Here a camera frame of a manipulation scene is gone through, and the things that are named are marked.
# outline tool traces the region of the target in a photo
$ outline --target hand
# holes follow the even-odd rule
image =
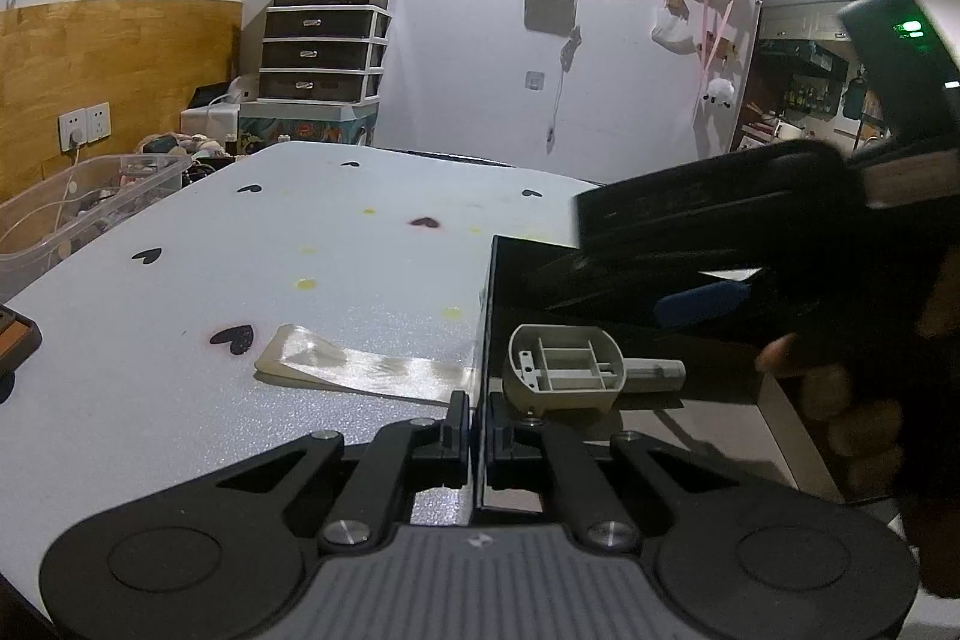
[[[960,247],[953,247],[916,331],[922,338],[942,338],[957,330]],[[856,404],[850,377],[834,360],[822,345],[791,333],[763,349],[757,369],[778,377],[803,375],[800,411],[827,424],[830,450],[845,460],[850,487],[882,491],[909,458],[896,442],[904,423],[901,405],[896,400]],[[907,541],[919,550],[923,587],[938,597],[960,597],[960,499],[909,497],[899,505]]]

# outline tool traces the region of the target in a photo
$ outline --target gray plastic part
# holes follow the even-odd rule
[[[627,557],[576,548],[558,525],[400,527],[320,568],[259,640],[704,640]]]

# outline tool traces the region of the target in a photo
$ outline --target stuffed animal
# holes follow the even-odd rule
[[[733,107],[735,98],[736,90],[733,89],[733,82],[726,77],[715,77],[707,85],[707,95],[704,96],[704,101],[709,101],[711,104],[720,102],[727,109],[730,109]]]

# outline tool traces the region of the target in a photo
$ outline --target wall outlet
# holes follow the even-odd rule
[[[96,142],[110,135],[110,105],[97,104],[86,110],[86,140]]]
[[[61,152],[69,152],[86,143],[86,111],[77,109],[59,116]]]

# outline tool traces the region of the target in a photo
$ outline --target metal screw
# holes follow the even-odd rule
[[[370,539],[370,527],[363,521],[334,521],[323,528],[323,539],[334,545],[359,545]]]
[[[622,521],[600,521],[587,529],[587,539],[607,550],[623,548],[632,543],[636,536],[634,528]]]

